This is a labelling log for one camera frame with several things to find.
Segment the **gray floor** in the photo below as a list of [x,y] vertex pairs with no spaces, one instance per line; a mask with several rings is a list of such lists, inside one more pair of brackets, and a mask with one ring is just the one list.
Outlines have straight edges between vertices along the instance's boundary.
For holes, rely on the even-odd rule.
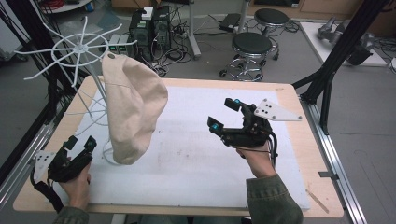
[[[127,30],[128,21],[115,19],[114,14],[108,14],[106,7],[98,8],[91,14],[76,10],[60,15],[59,20],[79,20],[84,15],[88,15],[94,24],[103,24],[102,18],[106,16],[107,24],[111,24],[111,20],[122,22],[122,29]],[[208,17],[199,19],[196,27],[210,20]],[[201,32],[219,32],[215,22],[207,22],[205,27],[215,29]],[[229,77],[219,77],[219,71],[234,56],[232,37],[197,35],[202,51],[200,60],[172,64],[166,77],[230,80]],[[296,34],[284,32],[276,40],[281,44],[279,60],[268,60],[264,67],[264,82],[291,84],[320,68],[318,57],[301,31]],[[96,65],[96,69],[100,71],[100,64]],[[31,61],[22,63],[13,60],[0,68],[1,164],[46,103],[44,78],[22,80],[35,72]],[[305,89],[302,87],[297,92],[302,93]],[[395,94],[396,74],[387,67],[342,66],[333,81],[329,131],[368,223],[388,224],[396,220],[396,107],[391,102]],[[0,223],[51,223],[54,219],[54,213],[43,215],[14,211],[12,203],[15,195],[1,210]],[[93,214],[90,223],[109,223],[110,220],[111,215]],[[304,223],[350,221],[344,216],[337,219],[307,218]]]

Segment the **black stool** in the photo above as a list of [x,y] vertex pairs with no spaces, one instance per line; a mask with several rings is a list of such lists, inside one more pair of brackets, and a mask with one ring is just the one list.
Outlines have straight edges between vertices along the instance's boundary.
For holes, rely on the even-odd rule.
[[[289,22],[289,17],[281,11],[271,8],[262,8],[254,13],[254,20],[258,24],[264,26],[262,34],[268,37],[268,33],[272,29],[284,27],[286,23]],[[273,59],[277,60],[279,56],[279,44],[272,37],[269,38],[276,44],[273,48],[273,50],[276,50],[276,54]]]
[[[233,81],[259,81],[262,80],[262,67],[266,63],[266,56],[272,48],[271,40],[264,35],[256,33],[242,33],[233,38],[233,50],[238,54],[233,57],[233,61],[227,68],[220,71],[220,76],[225,77],[230,74]],[[257,63],[253,59],[262,58]]]

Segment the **white board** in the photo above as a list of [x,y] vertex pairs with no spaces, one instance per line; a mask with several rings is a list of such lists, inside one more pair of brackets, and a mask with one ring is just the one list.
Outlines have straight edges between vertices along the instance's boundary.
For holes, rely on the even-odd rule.
[[[78,136],[69,155],[78,154],[89,135],[98,143],[91,166],[91,203],[246,208],[246,179],[254,176],[247,162],[209,131],[207,117],[224,123],[225,128],[242,127],[242,113],[226,107],[225,98],[237,98],[246,104],[259,104],[267,98],[277,103],[276,94],[180,87],[168,87],[168,91],[169,101],[158,119],[151,145],[135,164],[117,166],[103,159],[106,126],[94,124]],[[103,109],[96,103],[94,107]],[[77,133],[91,122],[86,114]],[[307,210],[310,205],[285,122],[271,125],[278,138],[276,170],[293,199]],[[59,186],[55,188],[65,201],[64,192]]]
[[[319,39],[318,38],[318,29],[322,27],[325,23],[315,23],[315,22],[300,22],[301,27],[303,28],[305,36],[308,38],[312,48],[315,50],[315,53],[319,56],[322,63],[326,61],[327,57],[329,57],[330,52],[332,51],[333,44],[329,42],[327,39]],[[382,67],[386,66],[387,63],[375,52],[375,50],[370,50],[373,55],[371,55],[366,61],[364,61],[360,66],[373,66],[373,67]],[[344,62],[343,65],[351,65],[348,62]]]

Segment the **green sleeve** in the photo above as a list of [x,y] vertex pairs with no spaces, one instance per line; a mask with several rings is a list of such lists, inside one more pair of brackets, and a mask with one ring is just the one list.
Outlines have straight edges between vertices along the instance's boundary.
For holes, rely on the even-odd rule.
[[52,224],[87,224],[90,217],[81,209],[64,207]]
[[279,175],[248,179],[247,203],[253,224],[303,223],[303,212]]

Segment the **beige fabric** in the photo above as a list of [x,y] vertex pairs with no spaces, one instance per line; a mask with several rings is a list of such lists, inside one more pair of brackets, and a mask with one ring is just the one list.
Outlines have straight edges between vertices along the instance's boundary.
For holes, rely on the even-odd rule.
[[133,164],[149,147],[168,91],[156,73],[125,55],[107,52],[102,70],[113,159]]

